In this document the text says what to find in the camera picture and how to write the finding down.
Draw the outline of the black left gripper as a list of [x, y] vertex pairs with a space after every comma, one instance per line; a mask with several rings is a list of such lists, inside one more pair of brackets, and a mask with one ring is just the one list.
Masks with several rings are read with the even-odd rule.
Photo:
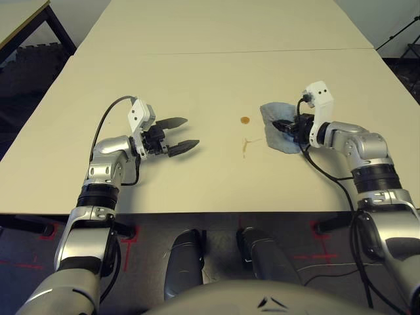
[[191, 150], [197, 146], [199, 140], [185, 140], [174, 146], [167, 147], [165, 142], [164, 129], [174, 129], [180, 127], [188, 120], [183, 117], [171, 117], [156, 121], [157, 126], [151, 126], [147, 131], [141, 134], [142, 143], [147, 154], [167, 154], [168, 156], [177, 156]]

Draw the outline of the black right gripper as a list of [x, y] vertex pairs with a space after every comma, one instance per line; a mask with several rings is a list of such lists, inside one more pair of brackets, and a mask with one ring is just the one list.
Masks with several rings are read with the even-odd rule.
[[272, 124], [275, 127], [279, 127], [278, 130], [286, 134], [294, 134], [293, 141], [295, 143], [309, 143], [310, 131], [314, 123], [313, 114], [301, 114], [295, 116], [294, 121], [288, 120], [276, 120]]

